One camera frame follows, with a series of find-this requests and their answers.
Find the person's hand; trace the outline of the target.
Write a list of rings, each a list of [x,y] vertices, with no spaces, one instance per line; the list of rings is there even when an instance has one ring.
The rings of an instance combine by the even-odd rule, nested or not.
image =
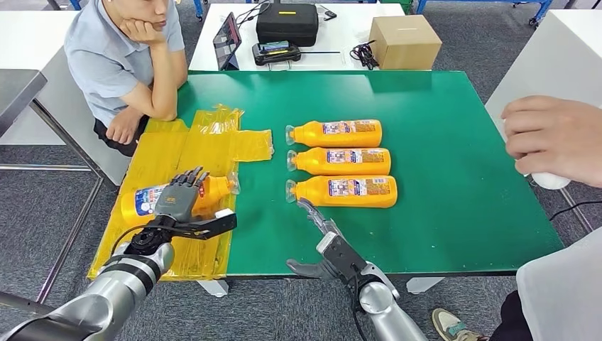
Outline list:
[[[533,95],[507,104],[501,119],[505,149],[519,173],[551,173],[601,187],[601,108]]]

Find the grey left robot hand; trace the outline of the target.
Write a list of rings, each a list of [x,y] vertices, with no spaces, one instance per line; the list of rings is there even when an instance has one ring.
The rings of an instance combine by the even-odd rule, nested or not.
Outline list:
[[[192,208],[199,198],[203,180],[209,175],[202,166],[175,175],[164,187],[155,204],[155,218],[168,217],[175,222],[192,221]]]

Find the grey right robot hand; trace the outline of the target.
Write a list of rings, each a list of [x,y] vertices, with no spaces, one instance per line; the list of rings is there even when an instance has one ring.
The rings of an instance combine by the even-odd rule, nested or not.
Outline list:
[[[341,234],[336,223],[332,219],[326,219],[309,200],[301,198],[297,201],[297,205],[307,211],[308,220],[312,221],[325,237]],[[294,274],[302,277],[322,280],[339,278],[339,271],[325,258],[316,264],[301,264],[294,259],[288,259],[286,265]]]

